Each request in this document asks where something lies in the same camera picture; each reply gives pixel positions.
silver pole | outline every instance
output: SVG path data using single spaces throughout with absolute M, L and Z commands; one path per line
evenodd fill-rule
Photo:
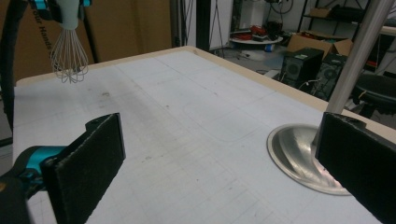
M 361 70 L 369 57 L 369 54 L 379 36 L 382 26 L 388 17 L 389 11 L 395 0 L 372 0 L 367 8 L 361 28 L 353 44 L 344 69 L 335 85 L 332 97 L 326 108 L 326 112 L 341 114 L 350 93 L 352 93 Z M 321 125 L 311 144 L 311 154 L 316 157 L 318 136 Z

gridded paper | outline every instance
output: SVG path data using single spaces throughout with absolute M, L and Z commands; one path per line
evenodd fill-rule
M 16 89 L 14 148 L 68 145 L 91 119 L 120 112 L 126 160 L 88 223 L 376 223 L 353 197 L 285 176 L 266 139 L 321 113 L 180 51 Z M 46 192 L 29 201 L 54 223 Z

cardboard box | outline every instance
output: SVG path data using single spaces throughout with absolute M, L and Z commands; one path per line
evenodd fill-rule
M 98 63 L 172 48 L 169 1 L 94 1 L 86 20 Z
M 311 17 L 320 17 L 320 18 L 326 18 L 330 15 L 331 10 L 327 8 L 311 8 L 311 11 L 309 12 L 309 16 Z
M 0 34 L 3 33 L 8 2 L 9 0 L 0 2 Z M 13 66 L 15 82 L 22 78 L 52 72 L 50 53 L 61 30 L 58 22 L 42 20 L 35 10 L 27 6 L 21 19 L 15 46 Z M 87 53 L 89 62 L 93 63 L 90 43 L 83 22 L 79 23 L 76 32 Z
M 294 52 L 303 48 L 321 49 L 324 51 L 324 58 L 329 52 L 348 56 L 352 49 L 352 41 L 350 39 L 316 32 L 310 32 L 310 34 L 318 35 L 321 38 L 307 38 L 302 36 L 301 33 L 293 35 L 288 44 L 287 51 Z M 331 39 L 335 42 L 327 42 L 325 41 L 326 39 Z

chair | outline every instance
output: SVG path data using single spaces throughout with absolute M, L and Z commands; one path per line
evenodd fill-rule
M 380 114 L 396 113 L 396 78 L 361 75 L 352 91 L 353 102 L 363 106 L 361 116 L 369 119 L 377 110 Z

wire whisk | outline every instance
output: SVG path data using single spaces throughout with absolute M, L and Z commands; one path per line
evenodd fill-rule
M 50 54 L 52 71 L 62 82 L 80 82 L 88 73 L 88 57 L 76 34 L 80 0 L 55 1 L 61 10 L 63 29 Z
M 50 55 L 53 73 L 65 83 L 80 82 L 88 73 L 88 57 L 76 30 L 62 29 Z

